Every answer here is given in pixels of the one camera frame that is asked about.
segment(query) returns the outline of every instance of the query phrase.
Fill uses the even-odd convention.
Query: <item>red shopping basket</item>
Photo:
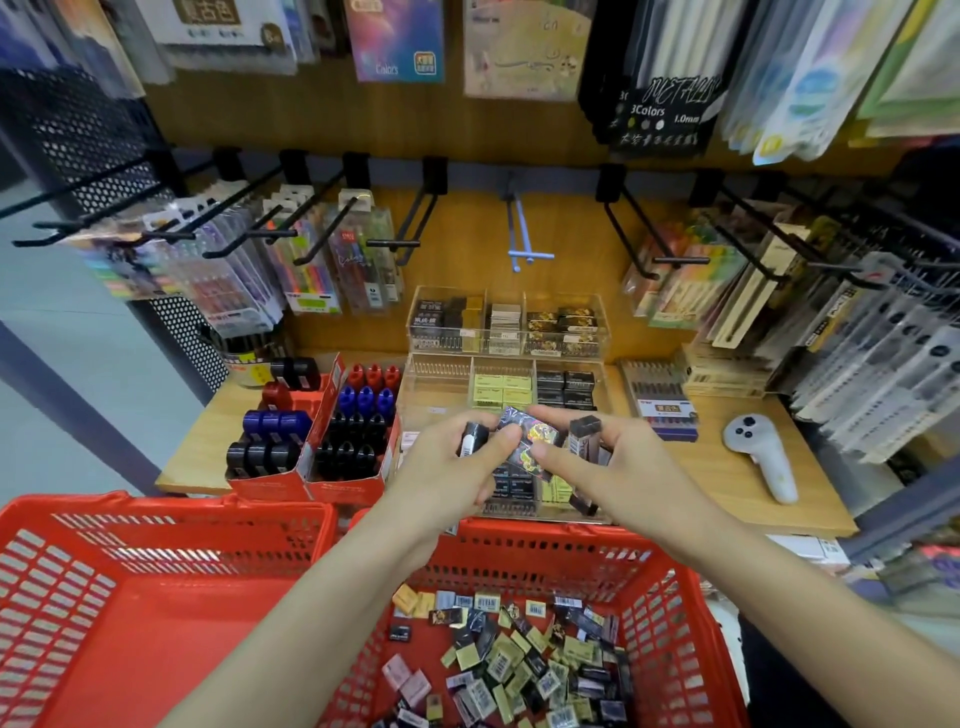
[[[323,503],[22,497],[0,512],[0,728],[151,728],[333,542]]]
[[[468,519],[457,536],[440,538],[430,562],[407,583],[425,591],[495,592],[504,604],[527,596],[579,597],[620,618],[619,639],[630,658],[641,726],[749,725],[730,654],[697,574],[622,528]],[[456,725],[458,713],[444,681],[459,670],[456,665],[445,670],[440,662],[452,644],[450,630],[403,620],[412,627],[411,641],[389,642],[392,614],[393,605],[334,693],[323,728],[366,728],[396,704],[397,694],[380,672],[395,654],[411,670],[423,670],[433,692],[443,697],[444,725]],[[527,619],[546,628],[546,619]],[[490,722],[501,725],[496,714]]]

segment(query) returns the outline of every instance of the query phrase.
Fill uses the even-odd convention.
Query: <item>gray floor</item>
[[[29,182],[0,207],[36,194]],[[64,246],[14,248],[39,237],[48,206],[0,221],[0,321],[159,467],[200,403],[120,300]],[[0,503],[27,493],[103,493],[126,482],[0,382]]]

